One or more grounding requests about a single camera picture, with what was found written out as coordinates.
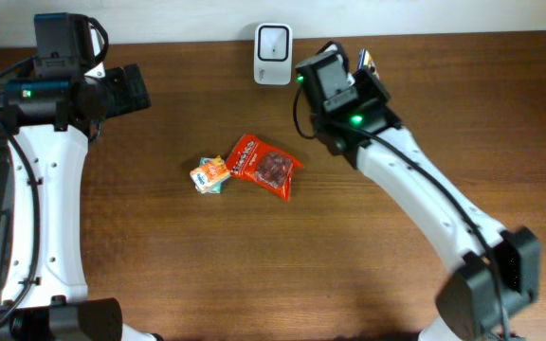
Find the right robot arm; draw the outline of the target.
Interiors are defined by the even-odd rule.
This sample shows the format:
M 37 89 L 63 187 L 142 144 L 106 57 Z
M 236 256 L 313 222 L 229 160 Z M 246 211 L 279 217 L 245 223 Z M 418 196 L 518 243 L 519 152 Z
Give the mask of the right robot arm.
M 439 315 L 419 339 L 518 339 L 509 321 L 539 293 L 537 236 L 507 229 L 467 199 L 423 154 L 372 72 L 303 66 L 297 78 L 318 138 L 391 196 L 448 271 L 435 298 Z

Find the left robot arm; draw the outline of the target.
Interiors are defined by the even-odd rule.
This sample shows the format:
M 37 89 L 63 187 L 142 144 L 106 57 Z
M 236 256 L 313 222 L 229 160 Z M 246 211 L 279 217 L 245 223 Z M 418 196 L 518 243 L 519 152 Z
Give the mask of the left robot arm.
M 11 250 L 0 340 L 157 340 L 114 298 L 91 300 L 82 269 L 82 169 L 102 122 L 149 108 L 139 67 L 83 69 L 6 84 L 0 121 L 12 163 Z

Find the red snack bag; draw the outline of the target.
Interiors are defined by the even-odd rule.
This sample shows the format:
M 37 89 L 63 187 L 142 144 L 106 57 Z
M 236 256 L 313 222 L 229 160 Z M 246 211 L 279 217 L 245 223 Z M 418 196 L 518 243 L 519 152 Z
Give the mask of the red snack bag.
M 249 134 L 235 144 L 226 166 L 232 177 L 255 183 L 285 201 L 290 200 L 294 171 L 303 168 L 295 156 Z

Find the beige wet wipes pack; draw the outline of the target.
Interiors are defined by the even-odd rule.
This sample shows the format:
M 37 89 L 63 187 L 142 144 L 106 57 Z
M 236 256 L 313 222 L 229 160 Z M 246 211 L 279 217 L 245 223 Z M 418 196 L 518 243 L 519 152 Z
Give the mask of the beige wet wipes pack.
M 357 70 L 369 71 L 372 74 L 374 74 L 377 78 L 379 78 L 378 69 L 375 65 L 373 57 L 370 54 L 370 52 L 365 48 L 361 48 L 359 50 L 358 59 L 357 59 Z

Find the orange small tissue pack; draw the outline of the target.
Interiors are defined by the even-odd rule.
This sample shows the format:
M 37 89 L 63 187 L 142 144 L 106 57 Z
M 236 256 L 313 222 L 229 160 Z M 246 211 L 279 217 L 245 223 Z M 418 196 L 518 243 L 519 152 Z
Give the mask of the orange small tissue pack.
M 195 188 L 202 194 L 219 193 L 222 184 L 230 177 L 226 162 L 220 157 L 202 157 L 200 165 L 190 172 Z

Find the green tissue pack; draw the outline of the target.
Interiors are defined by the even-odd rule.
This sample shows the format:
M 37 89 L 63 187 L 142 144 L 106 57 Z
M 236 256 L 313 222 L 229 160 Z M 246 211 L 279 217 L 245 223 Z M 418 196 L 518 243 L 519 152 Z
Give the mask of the green tissue pack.
M 229 176 L 225 161 L 220 156 L 215 158 L 202 157 L 200 159 L 200 169 L 204 173 L 203 185 L 200 191 L 202 193 L 220 193 L 222 183 Z

